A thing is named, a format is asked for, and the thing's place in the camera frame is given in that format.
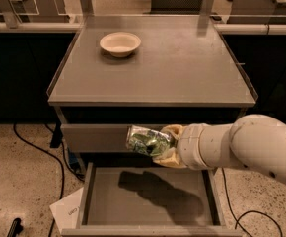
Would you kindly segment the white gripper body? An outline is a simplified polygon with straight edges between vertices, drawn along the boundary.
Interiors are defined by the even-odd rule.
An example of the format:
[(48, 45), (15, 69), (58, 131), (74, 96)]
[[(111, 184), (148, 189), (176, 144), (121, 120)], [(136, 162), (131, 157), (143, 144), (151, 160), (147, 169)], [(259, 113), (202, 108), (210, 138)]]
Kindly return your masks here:
[(177, 143), (177, 152), (183, 164), (191, 170), (207, 170), (200, 152), (200, 138), (207, 124), (191, 124), (187, 126)]

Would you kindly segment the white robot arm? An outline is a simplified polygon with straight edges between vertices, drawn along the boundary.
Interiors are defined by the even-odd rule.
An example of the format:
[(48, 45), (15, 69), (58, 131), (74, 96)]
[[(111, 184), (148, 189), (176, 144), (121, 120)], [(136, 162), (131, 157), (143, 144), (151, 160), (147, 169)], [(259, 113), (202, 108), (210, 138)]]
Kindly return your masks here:
[(169, 168), (248, 169), (286, 185), (286, 124), (248, 115), (231, 124), (169, 125), (174, 146), (153, 161)]

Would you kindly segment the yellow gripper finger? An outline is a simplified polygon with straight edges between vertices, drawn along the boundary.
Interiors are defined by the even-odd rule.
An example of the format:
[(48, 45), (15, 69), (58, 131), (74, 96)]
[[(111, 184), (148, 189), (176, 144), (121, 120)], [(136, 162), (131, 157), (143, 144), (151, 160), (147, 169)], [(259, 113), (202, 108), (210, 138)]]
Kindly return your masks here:
[(186, 167), (175, 147), (170, 148), (159, 156), (153, 157), (152, 160), (154, 163), (167, 168), (182, 169)]
[(161, 133), (166, 134), (170, 141), (177, 141), (183, 134), (184, 127), (180, 124), (171, 124), (163, 127)]

